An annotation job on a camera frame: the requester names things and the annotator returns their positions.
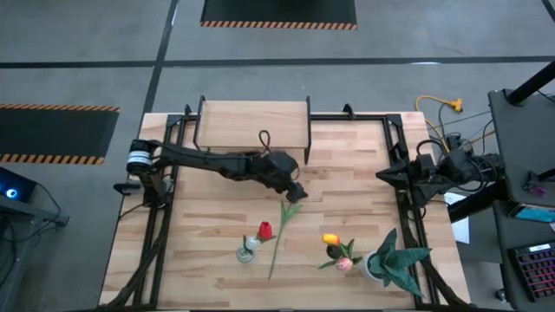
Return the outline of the black computer blue light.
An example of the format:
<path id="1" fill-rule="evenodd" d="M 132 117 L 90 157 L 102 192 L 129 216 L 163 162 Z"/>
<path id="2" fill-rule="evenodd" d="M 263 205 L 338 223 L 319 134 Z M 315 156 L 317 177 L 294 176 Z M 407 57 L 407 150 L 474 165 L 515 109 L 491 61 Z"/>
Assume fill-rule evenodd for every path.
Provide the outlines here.
<path id="1" fill-rule="evenodd" d="M 35 188 L 35 181 L 0 167 L 0 196 L 28 203 Z"/>

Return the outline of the wooden shelf black frame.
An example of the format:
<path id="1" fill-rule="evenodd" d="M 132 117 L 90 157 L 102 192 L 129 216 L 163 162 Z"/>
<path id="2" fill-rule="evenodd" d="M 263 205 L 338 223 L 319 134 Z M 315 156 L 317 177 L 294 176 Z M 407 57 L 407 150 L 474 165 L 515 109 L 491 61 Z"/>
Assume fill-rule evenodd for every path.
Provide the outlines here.
<path id="1" fill-rule="evenodd" d="M 260 150 L 258 134 L 270 133 L 270 146 L 285 150 L 299 164 L 310 159 L 310 97 L 303 101 L 217 101 L 199 98 L 193 144 L 201 151 Z"/>

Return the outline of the dark metal side stand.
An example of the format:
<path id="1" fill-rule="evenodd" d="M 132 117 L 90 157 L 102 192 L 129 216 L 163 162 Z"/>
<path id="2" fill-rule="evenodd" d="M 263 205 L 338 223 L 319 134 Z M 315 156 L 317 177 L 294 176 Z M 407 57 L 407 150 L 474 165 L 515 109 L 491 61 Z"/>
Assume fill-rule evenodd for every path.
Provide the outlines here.
<path id="1" fill-rule="evenodd" d="M 0 196 L 0 312 L 10 312 L 15 304 L 37 237 L 68 222 L 63 213 Z"/>

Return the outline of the green plant white pot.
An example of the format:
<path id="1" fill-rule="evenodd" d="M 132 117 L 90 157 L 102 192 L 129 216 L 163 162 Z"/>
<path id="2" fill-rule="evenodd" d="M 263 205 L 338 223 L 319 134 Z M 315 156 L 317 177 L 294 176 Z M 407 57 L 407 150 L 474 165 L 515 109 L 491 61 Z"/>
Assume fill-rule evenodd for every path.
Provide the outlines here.
<path id="1" fill-rule="evenodd" d="M 382 281 L 384 287 L 391 283 L 408 293 L 424 297 L 415 279 L 407 272 L 407 267 L 428 257 L 429 248 L 396 249 L 397 231 L 391 230 L 382 244 L 373 253 L 365 256 L 359 266 L 366 277 Z"/>

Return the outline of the black desk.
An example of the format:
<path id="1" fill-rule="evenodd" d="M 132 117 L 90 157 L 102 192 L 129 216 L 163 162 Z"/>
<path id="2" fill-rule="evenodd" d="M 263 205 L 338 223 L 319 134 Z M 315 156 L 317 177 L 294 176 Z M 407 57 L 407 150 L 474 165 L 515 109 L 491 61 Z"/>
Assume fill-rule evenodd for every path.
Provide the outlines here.
<path id="1" fill-rule="evenodd" d="M 555 80 L 555 60 L 518 88 L 488 94 L 498 148 L 505 161 L 507 200 L 492 203 L 499 247 L 502 278 L 507 300 L 519 312 L 555 312 L 555 298 L 531 302 L 508 251 L 513 248 L 555 242 L 548 223 L 510 218 L 520 203 L 555 207 L 555 100 L 538 93 Z M 547 189 L 537 197 L 523 189 L 529 172 L 535 172 Z"/>

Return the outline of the pink yellow tulip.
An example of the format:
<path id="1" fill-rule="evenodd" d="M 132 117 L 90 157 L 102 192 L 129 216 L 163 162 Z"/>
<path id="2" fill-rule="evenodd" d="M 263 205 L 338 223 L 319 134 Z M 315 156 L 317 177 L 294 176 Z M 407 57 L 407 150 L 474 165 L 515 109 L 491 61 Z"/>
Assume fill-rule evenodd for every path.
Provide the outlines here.
<path id="1" fill-rule="evenodd" d="M 327 263 L 321 264 L 318 269 L 322 270 L 328 267 L 335 267 L 341 272 L 348 272 L 352 270 L 356 265 L 358 265 L 361 261 L 362 257 L 339 257 L 337 259 L 330 260 Z"/>

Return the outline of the black table frame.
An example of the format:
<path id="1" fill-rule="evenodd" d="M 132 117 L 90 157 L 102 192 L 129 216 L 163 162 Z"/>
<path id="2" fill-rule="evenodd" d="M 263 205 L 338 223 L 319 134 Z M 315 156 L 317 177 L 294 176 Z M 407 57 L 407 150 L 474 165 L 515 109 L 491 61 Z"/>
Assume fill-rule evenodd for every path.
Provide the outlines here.
<path id="1" fill-rule="evenodd" d="M 321 113 L 311 124 L 309 163 L 300 182 L 308 197 L 287 223 L 267 279 L 280 225 L 282 197 L 254 182 L 182 168 L 169 215 L 140 208 L 141 195 L 122 204 L 99 301 L 109 311 L 138 268 L 147 229 L 166 233 L 166 244 L 147 270 L 141 299 L 117 312 L 155 310 L 401 310 L 416 300 L 395 285 L 318 267 L 329 260 L 321 237 L 337 234 L 356 254 L 375 250 L 400 229 L 393 188 L 376 177 L 389 167 L 388 147 L 405 141 L 411 155 L 428 133 L 422 114 Z M 274 239 L 260 244 L 249 263 L 236 250 L 269 222 Z"/>

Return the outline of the white paper sheet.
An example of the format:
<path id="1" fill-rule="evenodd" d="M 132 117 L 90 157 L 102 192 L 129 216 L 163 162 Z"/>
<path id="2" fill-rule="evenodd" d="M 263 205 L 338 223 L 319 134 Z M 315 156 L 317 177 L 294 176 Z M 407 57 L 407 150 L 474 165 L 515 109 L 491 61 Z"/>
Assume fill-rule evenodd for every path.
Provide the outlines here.
<path id="1" fill-rule="evenodd" d="M 444 195 L 444 200 L 448 204 L 455 204 L 466 197 L 457 193 L 447 192 Z M 469 219 L 463 218 L 457 222 L 452 223 L 452 229 L 454 233 L 454 239 L 458 243 L 470 244 L 470 230 L 469 230 Z"/>

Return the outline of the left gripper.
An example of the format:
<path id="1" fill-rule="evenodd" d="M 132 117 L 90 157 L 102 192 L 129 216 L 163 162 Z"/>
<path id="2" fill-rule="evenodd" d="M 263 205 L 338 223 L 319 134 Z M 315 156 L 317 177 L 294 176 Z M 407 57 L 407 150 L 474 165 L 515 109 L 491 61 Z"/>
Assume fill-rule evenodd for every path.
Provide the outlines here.
<path id="1" fill-rule="evenodd" d="M 308 197 L 303 186 L 291 177 L 297 169 L 297 161 L 286 152 L 267 153 L 253 160 L 255 180 L 268 188 L 289 189 L 286 199 L 292 204 Z"/>

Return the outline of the black mat hazard stripes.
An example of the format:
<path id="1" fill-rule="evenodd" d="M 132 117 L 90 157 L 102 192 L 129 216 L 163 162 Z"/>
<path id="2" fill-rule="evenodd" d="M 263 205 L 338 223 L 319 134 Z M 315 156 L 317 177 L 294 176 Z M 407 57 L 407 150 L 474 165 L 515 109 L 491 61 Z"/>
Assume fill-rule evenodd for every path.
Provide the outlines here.
<path id="1" fill-rule="evenodd" d="M 205 0 L 205 28 L 356 30 L 355 0 Z"/>
<path id="2" fill-rule="evenodd" d="M 119 107 L 0 104 L 0 163 L 98 166 Z"/>

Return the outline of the red tulip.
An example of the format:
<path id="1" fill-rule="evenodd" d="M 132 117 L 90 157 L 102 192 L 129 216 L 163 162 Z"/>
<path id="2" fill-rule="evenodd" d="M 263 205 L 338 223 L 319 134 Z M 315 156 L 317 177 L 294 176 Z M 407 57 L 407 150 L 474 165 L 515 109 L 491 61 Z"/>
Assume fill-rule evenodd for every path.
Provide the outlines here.
<path id="1" fill-rule="evenodd" d="M 254 237 L 257 237 L 261 241 L 261 244 L 263 244 L 274 239 L 276 236 L 273 234 L 271 224 L 269 222 L 263 221 L 259 225 L 258 232 Z"/>

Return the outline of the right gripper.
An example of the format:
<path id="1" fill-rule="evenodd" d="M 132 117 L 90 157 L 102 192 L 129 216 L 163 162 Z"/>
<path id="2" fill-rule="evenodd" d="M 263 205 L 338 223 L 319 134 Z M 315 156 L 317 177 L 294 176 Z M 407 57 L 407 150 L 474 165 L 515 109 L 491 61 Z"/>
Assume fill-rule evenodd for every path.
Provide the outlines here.
<path id="1" fill-rule="evenodd" d="M 419 154 L 409 163 L 395 163 L 376 173 L 376 177 L 391 186 L 409 186 L 412 193 L 437 193 L 439 184 L 434 180 L 436 165 L 431 154 Z"/>

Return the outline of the smartphone teal screen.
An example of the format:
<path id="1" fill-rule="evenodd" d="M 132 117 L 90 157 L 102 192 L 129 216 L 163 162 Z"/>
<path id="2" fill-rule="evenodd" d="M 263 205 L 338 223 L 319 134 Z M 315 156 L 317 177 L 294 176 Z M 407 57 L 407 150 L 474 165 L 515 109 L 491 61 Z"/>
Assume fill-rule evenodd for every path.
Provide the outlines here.
<path id="1" fill-rule="evenodd" d="M 510 218 L 541 223 L 555 223 L 555 207 L 517 204 L 509 213 Z"/>

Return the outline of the keyboard colourful keys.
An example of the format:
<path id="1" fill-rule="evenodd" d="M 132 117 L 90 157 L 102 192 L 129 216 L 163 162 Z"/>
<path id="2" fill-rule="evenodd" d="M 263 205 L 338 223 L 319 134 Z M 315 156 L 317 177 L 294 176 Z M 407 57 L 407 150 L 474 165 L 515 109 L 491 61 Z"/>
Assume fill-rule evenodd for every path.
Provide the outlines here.
<path id="1" fill-rule="evenodd" d="M 555 298 L 555 242 L 513 248 L 508 254 L 531 302 Z"/>

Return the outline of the small purple object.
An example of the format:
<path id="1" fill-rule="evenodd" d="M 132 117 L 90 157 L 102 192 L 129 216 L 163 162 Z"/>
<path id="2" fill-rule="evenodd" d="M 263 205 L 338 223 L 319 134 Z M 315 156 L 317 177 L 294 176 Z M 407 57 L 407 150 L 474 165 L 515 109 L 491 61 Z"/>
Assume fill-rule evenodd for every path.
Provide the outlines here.
<path id="1" fill-rule="evenodd" d="M 530 192 L 534 196 L 544 197 L 547 194 L 547 189 L 543 186 L 543 182 L 535 172 L 529 172 L 527 180 L 523 185 L 523 189 Z"/>

